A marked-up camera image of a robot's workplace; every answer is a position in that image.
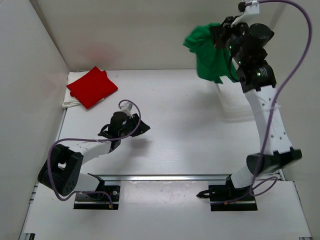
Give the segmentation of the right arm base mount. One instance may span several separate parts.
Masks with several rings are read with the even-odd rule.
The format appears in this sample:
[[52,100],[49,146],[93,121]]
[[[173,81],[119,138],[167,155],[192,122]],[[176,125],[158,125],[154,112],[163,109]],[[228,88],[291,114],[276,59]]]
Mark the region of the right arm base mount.
[[257,211],[256,199],[249,194],[249,189],[249,186],[235,188],[229,175],[225,184],[211,184],[208,189],[200,191],[196,197],[209,199],[212,212]]

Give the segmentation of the aluminium rail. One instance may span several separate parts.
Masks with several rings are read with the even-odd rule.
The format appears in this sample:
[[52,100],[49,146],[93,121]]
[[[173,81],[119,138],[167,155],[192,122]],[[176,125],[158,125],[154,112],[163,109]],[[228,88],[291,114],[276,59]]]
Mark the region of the aluminium rail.
[[225,182],[228,174],[97,174],[104,181],[170,182],[170,181],[218,181]]

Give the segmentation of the red t shirt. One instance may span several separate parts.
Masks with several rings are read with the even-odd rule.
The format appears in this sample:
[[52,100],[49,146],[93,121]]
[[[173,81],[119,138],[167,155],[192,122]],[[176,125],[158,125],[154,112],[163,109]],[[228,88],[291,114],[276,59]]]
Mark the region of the red t shirt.
[[118,87],[108,78],[107,72],[100,70],[97,66],[66,87],[70,90],[70,95],[86,109],[90,109],[118,90]]

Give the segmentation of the white plastic basket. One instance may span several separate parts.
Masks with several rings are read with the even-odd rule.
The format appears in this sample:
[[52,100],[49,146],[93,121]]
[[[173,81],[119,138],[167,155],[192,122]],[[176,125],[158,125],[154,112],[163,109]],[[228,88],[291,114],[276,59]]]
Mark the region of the white plastic basket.
[[249,102],[243,94],[239,82],[216,84],[217,94],[224,117],[229,122],[253,121],[254,116]]

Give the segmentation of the green t shirt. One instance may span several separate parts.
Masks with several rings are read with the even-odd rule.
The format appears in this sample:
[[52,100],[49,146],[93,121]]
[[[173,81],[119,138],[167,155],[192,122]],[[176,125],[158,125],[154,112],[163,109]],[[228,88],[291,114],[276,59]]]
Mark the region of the green t shirt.
[[196,56],[196,71],[199,78],[222,84],[221,77],[228,77],[233,83],[238,82],[236,68],[230,65],[230,53],[226,48],[215,47],[215,37],[211,34],[212,27],[220,23],[199,25],[185,38],[183,45]]

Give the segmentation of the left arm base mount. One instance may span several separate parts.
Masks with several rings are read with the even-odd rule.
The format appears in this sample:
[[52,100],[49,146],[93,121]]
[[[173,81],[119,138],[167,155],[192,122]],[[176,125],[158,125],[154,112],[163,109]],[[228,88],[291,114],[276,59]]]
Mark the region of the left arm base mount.
[[121,182],[94,174],[81,174],[76,187],[75,210],[118,210]]

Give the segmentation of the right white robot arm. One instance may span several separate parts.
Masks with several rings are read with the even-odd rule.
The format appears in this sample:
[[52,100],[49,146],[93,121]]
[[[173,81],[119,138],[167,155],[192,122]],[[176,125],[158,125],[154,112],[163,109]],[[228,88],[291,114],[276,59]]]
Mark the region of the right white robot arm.
[[273,68],[266,61],[265,45],[274,32],[262,23],[248,25],[228,16],[210,33],[218,49],[230,54],[227,68],[236,67],[237,80],[248,101],[258,130],[260,150],[248,155],[243,168],[226,180],[224,193],[238,199],[261,173],[273,172],[302,158],[289,140],[276,101],[277,81]]

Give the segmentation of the white t shirt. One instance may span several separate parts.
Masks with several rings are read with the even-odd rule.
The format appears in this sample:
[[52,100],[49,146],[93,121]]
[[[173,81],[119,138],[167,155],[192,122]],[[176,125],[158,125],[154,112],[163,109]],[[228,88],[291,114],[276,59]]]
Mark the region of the white t shirt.
[[98,77],[99,73],[96,70],[70,72],[67,77],[67,85],[64,99],[62,102],[63,108],[71,108],[77,105],[82,105],[89,109],[95,103],[100,101],[103,96],[99,97],[98,93]]

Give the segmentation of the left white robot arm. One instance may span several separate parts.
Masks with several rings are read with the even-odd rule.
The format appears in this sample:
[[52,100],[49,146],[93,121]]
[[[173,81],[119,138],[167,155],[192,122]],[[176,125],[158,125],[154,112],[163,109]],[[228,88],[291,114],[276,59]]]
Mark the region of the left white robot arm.
[[87,192],[93,200],[100,200],[105,194],[102,179],[94,174],[80,173],[83,164],[101,155],[113,152],[120,144],[121,137],[136,137],[150,130],[138,114],[129,116],[117,111],[110,123],[102,127],[98,136],[111,141],[81,141],[73,146],[57,144],[50,154],[50,169],[55,188],[61,196],[73,191]]

